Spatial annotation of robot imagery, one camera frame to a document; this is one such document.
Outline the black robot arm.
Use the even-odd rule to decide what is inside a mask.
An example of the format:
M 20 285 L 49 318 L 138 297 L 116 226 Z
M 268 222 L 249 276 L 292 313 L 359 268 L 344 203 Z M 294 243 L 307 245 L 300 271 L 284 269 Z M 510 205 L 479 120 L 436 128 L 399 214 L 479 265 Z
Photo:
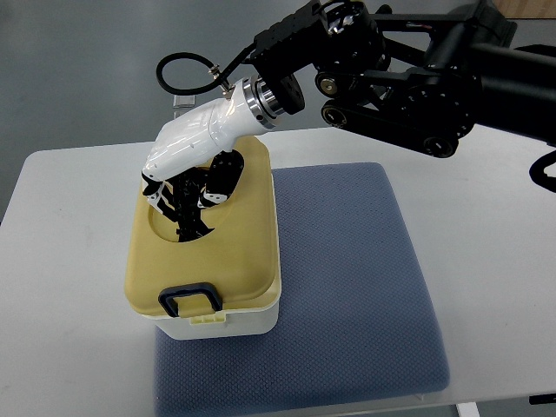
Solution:
M 513 48 L 516 30 L 490 1 L 444 15 L 311 1 L 259 33 L 249 61 L 289 114 L 313 66 L 326 123 L 421 154 L 452 156 L 476 125 L 554 145 L 555 49 Z

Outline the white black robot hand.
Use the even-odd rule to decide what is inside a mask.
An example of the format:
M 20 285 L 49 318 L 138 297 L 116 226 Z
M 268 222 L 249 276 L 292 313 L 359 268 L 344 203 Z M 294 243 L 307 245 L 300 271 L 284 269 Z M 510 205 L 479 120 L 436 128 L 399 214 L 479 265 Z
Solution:
M 243 136 L 273 129 L 285 110 L 258 76 L 235 83 L 218 98 L 163 125 L 142 168 L 143 194 L 156 211 L 175 220 L 169 179 L 231 151 Z

